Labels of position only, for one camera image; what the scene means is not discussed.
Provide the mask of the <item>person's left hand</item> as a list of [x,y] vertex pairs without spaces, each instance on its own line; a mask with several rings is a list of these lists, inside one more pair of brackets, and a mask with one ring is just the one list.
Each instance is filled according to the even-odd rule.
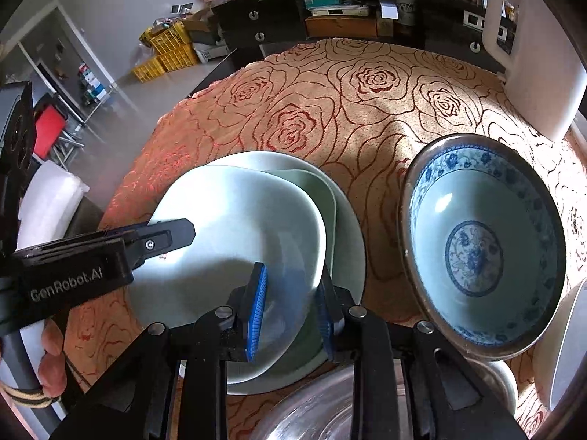
[[60,397],[67,386],[66,359],[63,351],[64,336],[53,320],[46,320],[41,344],[45,351],[38,368],[38,377],[44,394]]

